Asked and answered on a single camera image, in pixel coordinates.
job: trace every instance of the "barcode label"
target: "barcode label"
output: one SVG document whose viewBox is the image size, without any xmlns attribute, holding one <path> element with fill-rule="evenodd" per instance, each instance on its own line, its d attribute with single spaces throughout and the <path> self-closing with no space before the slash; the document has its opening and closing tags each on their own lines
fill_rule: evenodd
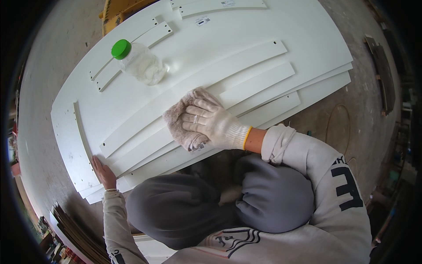
<svg viewBox="0 0 422 264">
<path fill-rule="evenodd" d="M 197 20 L 195 20 L 195 24 L 196 24 L 198 27 L 201 27 L 201 26 L 203 26 L 203 25 L 207 24 L 207 23 L 208 23 L 208 22 L 210 22 L 210 21 L 211 21 L 211 19 L 209 19 L 207 16 L 203 16 L 203 17 L 198 18 Z"/>
<path fill-rule="evenodd" d="M 223 7 L 231 7 L 231 6 L 235 6 L 236 3 L 234 0 L 227 0 L 227 1 L 221 2 L 221 5 Z"/>
</svg>

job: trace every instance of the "gloved hand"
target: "gloved hand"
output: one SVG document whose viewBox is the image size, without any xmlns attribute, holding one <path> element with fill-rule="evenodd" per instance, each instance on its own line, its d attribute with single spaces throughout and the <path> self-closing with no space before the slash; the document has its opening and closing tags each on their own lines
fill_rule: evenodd
<svg viewBox="0 0 422 264">
<path fill-rule="evenodd" d="M 183 129 L 206 135 L 215 148 L 245 149 L 251 126 L 243 125 L 221 106 L 202 99 L 195 99 L 196 106 L 188 106 L 181 118 Z"/>
</svg>

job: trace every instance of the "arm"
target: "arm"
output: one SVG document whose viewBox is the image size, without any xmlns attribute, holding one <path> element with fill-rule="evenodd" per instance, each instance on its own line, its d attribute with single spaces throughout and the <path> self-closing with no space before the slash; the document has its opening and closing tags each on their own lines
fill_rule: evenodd
<svg viewBox="0 0 422 264">
<path fill-rule="evenodd" d="M 222 107 L 199 99 L 194 104 L 197 107 L 188 107 L 187 114 L 203 119 L 192 124 L 188 122 L 191 117 L 182 117 L 184 129 L 205 134 L 219 148 L 244 146 L 243 149 L 261 153 L 266 162 L 283 163 L 307 176 L 312 182 L 316 205 L 310 224 L 337 237 L 357 254 L 369 256 L 369 218 L 343 155 L 324 142 L 284 125 L 273 126 L 268 131 L 253 128 L 248 134 L 242 133 L 248 126 L 240 124 Z"/>
<path fill-rule="evenodd" d="M 107 165 L 102 166 L 95 156 L 92 157 L 92 164 L 106 189 L 103 198 L 104 237 L 111 262 L 115 264 L 148 263 L 130 233 L 126 202 L 123 195 L 116 189 L 116 176 Z"/>
</svg>

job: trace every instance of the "concrete floor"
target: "concrete floor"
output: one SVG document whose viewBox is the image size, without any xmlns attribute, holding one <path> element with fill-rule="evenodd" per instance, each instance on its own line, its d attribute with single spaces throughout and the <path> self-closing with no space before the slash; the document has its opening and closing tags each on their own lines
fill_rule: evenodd
<svg viewBox="0 0 422 264">
<path fill-rule="evenodd" d="M 394 123 L 400 115 L 396 67 L 380 26 L 361 0 L 319 0 L 336 23 L 354 58 L 352 82 L 285 120 L 299 132 L 325 141 L 350 161 L 366 200 L 380 174 Z M 18 149 L 22 181 L 38 215 L 49 219 L 55 202 L 99 240 L 103 206 L 89 205 L 73 187 L 54 137 L 51 105 L 82 57 L 101 39 L 98 14 L 104 0 L 59 1 L 32 46 L 20 94 Z M 381 96 L 364 34 L 384 46 L 392 71 L 395 109 L 381 115 Z"/>
</svg>

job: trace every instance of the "plastic bottle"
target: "plastic bottle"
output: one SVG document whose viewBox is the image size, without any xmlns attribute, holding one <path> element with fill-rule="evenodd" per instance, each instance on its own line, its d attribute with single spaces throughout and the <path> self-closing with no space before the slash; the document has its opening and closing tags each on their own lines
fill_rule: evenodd
<svg viewBox="0 0 422 264">
<path fill-rule="evenodd" d="M 156 85 L 164 76 L 166 68 L 162 61 L 145 45 L 121 39 L 111 49 L 120 69 L 148 86 Z"/>
</svg>

